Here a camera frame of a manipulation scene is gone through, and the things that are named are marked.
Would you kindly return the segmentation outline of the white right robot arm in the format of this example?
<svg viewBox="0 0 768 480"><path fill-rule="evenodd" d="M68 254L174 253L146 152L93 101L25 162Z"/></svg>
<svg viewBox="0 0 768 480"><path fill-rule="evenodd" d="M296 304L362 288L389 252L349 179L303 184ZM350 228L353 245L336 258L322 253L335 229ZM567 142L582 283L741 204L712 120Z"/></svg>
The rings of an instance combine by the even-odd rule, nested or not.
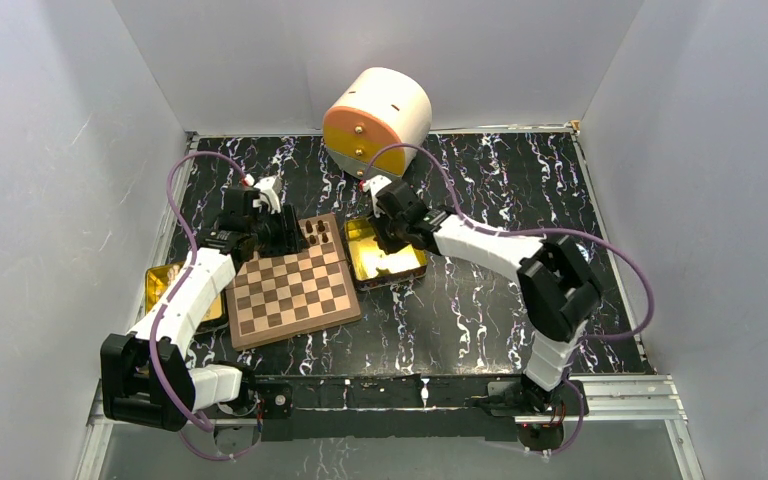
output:
<svg viewBox="0 0 768 480"><path fill-rule="evenodd" d="M362 181L361 189L371 198L368 220L384 252L411 246L471 262L518 285L535 330L524 403L537 414L558 406L564 372L603 293L576 242L568 235L538 239L471 227L453 209L432 209L405 182L382 175Z"/></svg>

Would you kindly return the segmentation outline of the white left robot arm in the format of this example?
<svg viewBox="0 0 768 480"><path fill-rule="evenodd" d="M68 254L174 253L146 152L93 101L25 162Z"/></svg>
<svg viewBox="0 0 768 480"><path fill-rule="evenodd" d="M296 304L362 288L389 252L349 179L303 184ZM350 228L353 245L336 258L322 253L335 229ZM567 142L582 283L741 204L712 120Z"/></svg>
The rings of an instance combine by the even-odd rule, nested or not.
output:
<svg viewBox="0 0 768 480"><path fill-rule="evenodd" d="M245 263L307 249L280 190L276 176L229 189L213 227L196 236L160 300L128 333L105 339L100 363L107 418L177 432L187 423L205 427L200 413L216 404L235 416L254 411L259 391L244 367L224 362L190 369L185 357L210 306Z"/></svg>

